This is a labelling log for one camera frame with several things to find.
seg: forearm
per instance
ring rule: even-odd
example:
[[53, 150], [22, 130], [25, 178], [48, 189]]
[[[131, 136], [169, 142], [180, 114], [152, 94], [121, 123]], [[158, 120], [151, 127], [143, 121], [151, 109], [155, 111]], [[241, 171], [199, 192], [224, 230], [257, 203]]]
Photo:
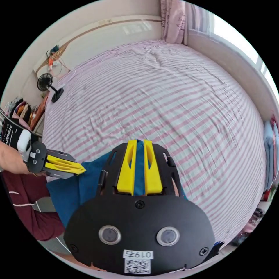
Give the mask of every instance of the forearm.
[[0, 167], [14, 174], [30, 173], [18, 151], [3, 142], [0, 142]]

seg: bed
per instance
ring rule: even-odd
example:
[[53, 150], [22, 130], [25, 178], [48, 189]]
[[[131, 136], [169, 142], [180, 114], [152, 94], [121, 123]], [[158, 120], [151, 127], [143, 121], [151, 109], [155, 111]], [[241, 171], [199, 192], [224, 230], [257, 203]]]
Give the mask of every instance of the bed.
[[255, 211], [265, 184], [263, 121], [244, 89], [182, 44], [145, 40], [95, 55], [58, 81], [44, 116], [48, 149], [92, 161], [129, 139], [173, 156], [187, 198], [216, 241], [228, 244]]

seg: curtain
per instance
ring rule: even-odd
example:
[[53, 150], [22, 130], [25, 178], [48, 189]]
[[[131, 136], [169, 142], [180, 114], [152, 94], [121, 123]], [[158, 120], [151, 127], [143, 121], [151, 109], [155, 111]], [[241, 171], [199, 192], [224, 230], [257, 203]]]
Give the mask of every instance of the curtain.
[[162, 39], [168, 43], [181, 44], [187, 30], [186, 2], [161, 0], [161, 15]]

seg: qr code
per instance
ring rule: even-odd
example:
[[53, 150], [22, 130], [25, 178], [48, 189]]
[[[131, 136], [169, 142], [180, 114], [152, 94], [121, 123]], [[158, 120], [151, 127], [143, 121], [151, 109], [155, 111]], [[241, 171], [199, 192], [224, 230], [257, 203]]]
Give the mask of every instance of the qr code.
[[150, 260], [128, 260], [125, 259], [125, 273], [129, 274], [150, 274]]

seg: black fan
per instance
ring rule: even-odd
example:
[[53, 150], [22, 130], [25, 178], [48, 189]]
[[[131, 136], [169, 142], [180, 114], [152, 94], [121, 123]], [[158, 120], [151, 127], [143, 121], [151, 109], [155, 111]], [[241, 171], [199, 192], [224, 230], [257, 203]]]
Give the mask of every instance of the black fan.
[[55, 103], [62, 95], [62, 93], [64, 92], [63, 88], [60, 88], [58, 90], [56, 90], [53, 86], [52, 86], [52, 82], [53, 82], [53, 77], [50, 73], [45, 73], [42, 74], [37, 82], [37, 87], [40, 91], [46, 91], [49, 88], [51, 88], [55, 94], [53, 95], [51, 101], [53, 103]]

